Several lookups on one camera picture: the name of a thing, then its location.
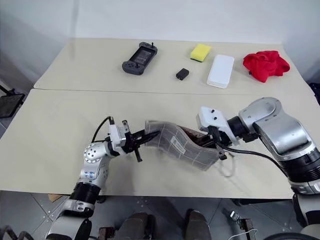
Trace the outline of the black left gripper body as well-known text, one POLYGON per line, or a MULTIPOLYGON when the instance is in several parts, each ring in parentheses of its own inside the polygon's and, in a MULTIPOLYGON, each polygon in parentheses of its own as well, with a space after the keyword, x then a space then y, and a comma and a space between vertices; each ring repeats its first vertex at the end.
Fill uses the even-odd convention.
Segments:
POLYGON ((126 154, 134 152, 137 162, 142 162, 142 158, 139 152, 140 148, 140 140, 144 135, 144 130, 137 131, 135 133, 131 133, 130 131, 125 133, 125 144, 124 144, 124 152, 126 154))

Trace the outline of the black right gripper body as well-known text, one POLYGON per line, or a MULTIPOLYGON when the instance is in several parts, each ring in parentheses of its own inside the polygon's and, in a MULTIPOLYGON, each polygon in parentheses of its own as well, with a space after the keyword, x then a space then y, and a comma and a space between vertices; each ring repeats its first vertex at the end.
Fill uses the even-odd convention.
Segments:
POLYGON ((221 130, 218 130, 215 126, 209 126, 208 127, 208 135, 211 136, 212 141, 216 143, 216 148, 214 149, 223 149, 223 150, 229 150, 230 146, 230 138, 227 136, 227 134, 221 130))

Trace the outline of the grey plaid pouch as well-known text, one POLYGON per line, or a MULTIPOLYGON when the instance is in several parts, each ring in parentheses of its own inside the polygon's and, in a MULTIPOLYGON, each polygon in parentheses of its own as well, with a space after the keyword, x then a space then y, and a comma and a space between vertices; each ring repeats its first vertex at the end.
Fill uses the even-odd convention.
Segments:
POLYGON ((145 144, 147 147, 155 148, 201 171, 207 171, 215 163, 231 157, 230 172, 221 169, 220 173, 226 178, 231 178, 236 173, 236 156, 234 154, 221 148, 204 148, 198 145, 205 142, 197 141, 197 138, 206 135, 204 133, 172 122, 158 120, 147 120, 144 130, 147 133, 160 131, 154 139, 145 144))

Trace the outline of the white rectangular box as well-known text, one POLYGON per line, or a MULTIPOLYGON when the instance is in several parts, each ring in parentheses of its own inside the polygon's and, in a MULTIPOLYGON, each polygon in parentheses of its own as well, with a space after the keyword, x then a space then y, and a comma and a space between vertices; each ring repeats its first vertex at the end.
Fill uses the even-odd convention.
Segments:
POLYGON ((234 62, 235 58, 232 56, 217 54, 213 59, 206 84, 221 89, 227 88, 231 79, 234 62))

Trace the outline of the black charger plug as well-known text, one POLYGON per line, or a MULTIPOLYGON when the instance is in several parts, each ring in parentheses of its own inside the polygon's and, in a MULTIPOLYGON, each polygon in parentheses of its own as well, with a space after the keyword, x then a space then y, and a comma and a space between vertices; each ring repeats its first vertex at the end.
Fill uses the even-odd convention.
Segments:
POLYGON ((176 73, 175 77, 183 81, 190 74, 189 70, 186 68, 182 68, 179 72, 176 73))

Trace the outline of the black game controller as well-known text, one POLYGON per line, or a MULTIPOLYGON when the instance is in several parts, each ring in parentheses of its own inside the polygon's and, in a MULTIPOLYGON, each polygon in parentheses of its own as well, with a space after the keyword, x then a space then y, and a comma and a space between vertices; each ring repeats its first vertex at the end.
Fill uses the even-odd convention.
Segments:
POLYGON ((157 53, 158 49, 153 42, 151 44, 140 42, 137 51, 129 60, 122 63, 122 69, 128 74, 142 75, 157 53))

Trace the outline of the dark rounded shape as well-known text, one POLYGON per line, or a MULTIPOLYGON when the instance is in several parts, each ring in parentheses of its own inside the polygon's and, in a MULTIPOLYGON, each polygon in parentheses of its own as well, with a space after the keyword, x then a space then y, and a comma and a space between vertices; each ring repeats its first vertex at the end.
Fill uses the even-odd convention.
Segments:
POLYGON ((207 220, 199 211, 189 209, 185 220, 184 240, 212 240, 207 220))
POLYGON ((156 233, 156 218, 137 212, 127 218, 115 234, 114 240, 151 240, 156 233))

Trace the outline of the yellow sponge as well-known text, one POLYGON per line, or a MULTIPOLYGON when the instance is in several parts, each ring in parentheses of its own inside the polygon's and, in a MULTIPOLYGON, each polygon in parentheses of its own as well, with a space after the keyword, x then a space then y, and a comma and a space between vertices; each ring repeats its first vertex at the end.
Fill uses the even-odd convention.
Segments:
POLYGON ((202 43, 198 43, 190 53, 190 59, 203 62, 207 55, 210 53, 212 47, 202 43))

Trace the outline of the red crumpled cloth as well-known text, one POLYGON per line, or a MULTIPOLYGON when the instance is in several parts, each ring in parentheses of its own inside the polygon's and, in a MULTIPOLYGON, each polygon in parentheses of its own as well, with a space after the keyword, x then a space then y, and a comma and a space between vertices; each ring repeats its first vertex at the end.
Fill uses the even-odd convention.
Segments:
POLYGON ((266 83, 269 77, 282 77, 291 67, 277 50, 258 51, 243 58, 243 66, 259 82, 266 83))

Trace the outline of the brown block on floor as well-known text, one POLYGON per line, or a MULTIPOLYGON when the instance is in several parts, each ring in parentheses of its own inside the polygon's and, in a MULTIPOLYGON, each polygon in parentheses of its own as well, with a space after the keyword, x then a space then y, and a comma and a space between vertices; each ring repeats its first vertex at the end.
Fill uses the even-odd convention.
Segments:
POLYGON ((254 228, 253 222, 250 218, 241 218, 239 220, 239 227, 241 230, 244 230, 245 232, 248 232, 254 228))
POLYGON ((98 231, 98 240, 111 240, 115 237, 116 230, 113 226, 100 227, 98 231))

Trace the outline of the dark object at room edge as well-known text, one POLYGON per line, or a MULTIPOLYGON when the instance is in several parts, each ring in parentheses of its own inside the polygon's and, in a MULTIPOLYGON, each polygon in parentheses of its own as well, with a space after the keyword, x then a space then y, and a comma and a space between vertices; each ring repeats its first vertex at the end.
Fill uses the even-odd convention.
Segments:
POLYGON ((311 90, 313 91, 314 96, 315 96, 318 104, 320 105, 320 83, 311 82, 308 85, 311 88, 311 90))

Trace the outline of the black round base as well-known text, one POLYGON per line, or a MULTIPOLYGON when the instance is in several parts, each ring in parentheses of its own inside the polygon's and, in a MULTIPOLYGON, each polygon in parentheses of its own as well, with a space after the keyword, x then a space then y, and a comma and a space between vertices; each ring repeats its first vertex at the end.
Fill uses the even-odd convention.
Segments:
POLYGON ((264 240, 320 240, 317 237, 296 233, 296 232, 282 232, 270 235, 264 240))

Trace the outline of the black metal stand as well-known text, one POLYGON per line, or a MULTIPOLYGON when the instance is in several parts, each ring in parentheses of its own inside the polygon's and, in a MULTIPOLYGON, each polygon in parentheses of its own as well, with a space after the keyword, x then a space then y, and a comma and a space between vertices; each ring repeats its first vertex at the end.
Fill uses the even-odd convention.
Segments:
POLYGON ((0 119, 11 118, 14 116, 18 107, 24 103, 25 94, 16 93, 15 89, 7 90, 0 84, 0 90, 5 95, 0 96, 0 119))

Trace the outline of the dark coiled object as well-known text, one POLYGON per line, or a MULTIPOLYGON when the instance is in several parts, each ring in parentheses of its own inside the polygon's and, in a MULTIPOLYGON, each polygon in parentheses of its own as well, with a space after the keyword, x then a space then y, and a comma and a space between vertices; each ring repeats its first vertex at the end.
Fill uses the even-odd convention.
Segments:
POLYGON ((34 240, 27 231, 21 231, 16 234, 9 225, 0 227, 0 240, 34 240))

